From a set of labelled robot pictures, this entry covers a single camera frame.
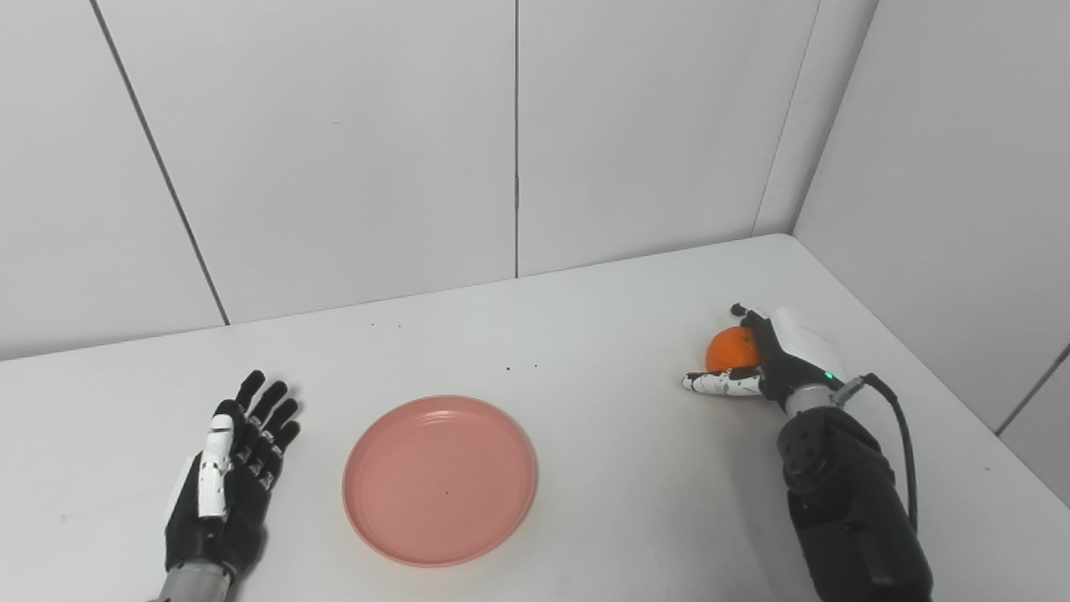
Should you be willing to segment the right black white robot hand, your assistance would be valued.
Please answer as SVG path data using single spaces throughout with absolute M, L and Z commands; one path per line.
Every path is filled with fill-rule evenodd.
M 704 372 L 681 379 L 696 393 L 775 401 L 788 416 L 844 405 L 843 367 L 829 338 L 788 306 L 761 312 L 733 304 L 736 327 L 710 340 Z

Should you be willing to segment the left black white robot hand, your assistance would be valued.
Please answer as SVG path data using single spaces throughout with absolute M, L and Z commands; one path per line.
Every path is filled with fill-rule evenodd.
M 211 416 L 203 448 L 192 458 L 165 528 L 165 567 L 213 564 L 243 578 L 260 559 L 265 515 L 282 476 L 282 457 L 299 437 L 299 401 L 281 380 L 253 370 L 233 399 Z

